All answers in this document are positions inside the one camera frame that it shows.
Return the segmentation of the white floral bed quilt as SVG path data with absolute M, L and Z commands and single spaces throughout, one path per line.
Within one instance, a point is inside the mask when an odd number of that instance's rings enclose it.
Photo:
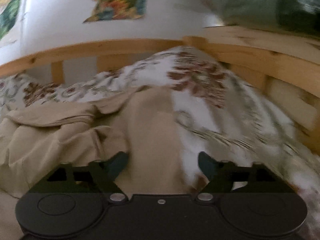
M 261 161 L 306 201 L 305 239 L 319 239 L 319 157 L 297 140 L 293 121 L 246 81 L 215 59 L 179 46 L 121 70 L 97 74 L 69 87 L 42 85 L 26 74 L 1 79 L 1 121 L 10 111 L 60 102 L 92 102 L 141 86 L 180 94 L 176 122 L 182 131 L 187 174 L 204 180 L 200 151 L 240 166 Z

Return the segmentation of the wooden bed frame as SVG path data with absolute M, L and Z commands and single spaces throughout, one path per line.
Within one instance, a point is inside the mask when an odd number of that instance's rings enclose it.
M 1 65 L 11 75 L 49 64 L 52 80 L 64 82 L 66 60 L 96 57 L 97 71 L 120 69 L 142 54 L 175 46 L 195 47 L 225 63 L 235 74 L 273 100 L 298 127 L 301 142 L 319 153 L 319 38 L 271 33 L 243 27 L 206 28 L 203 37 L 181 40 L 125 38 L 58 47 Z

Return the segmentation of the anime boy wall poster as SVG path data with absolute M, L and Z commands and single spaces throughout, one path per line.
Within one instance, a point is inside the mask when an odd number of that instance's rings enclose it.
M 22 4 L 23 0 L 1 0 L 1 47 L 18 40 Z

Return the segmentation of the white wall pipe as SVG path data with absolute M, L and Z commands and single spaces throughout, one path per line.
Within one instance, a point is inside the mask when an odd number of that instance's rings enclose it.
M 24 54 L 24 32 L 25 32 L 25 25 L 27 22 L 27 15 L 28 15 L 28 0 L 23 0 L 22 4 L 22 16 L 21 16 L 21 26 L 20 26 L 20 55 Z

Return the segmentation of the beige hooded jacket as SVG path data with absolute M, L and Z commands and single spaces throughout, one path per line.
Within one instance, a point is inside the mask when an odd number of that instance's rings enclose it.
M 22 236 L 17 200 L 60 163 L 85 166 L 118 152 L 129 163 L 116 179 L 127 194 L 195 189 L 183 164 L 176 122 L 179 93 L 141 86 L 92 102 L 60 102 L 10 111 L 1 121 L 1 239 Z

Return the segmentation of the plastic bag of clothes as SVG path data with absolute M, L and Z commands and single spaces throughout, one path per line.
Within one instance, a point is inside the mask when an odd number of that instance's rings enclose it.
M 224 25 L 319 38 L 319 0 L 203 0 Z

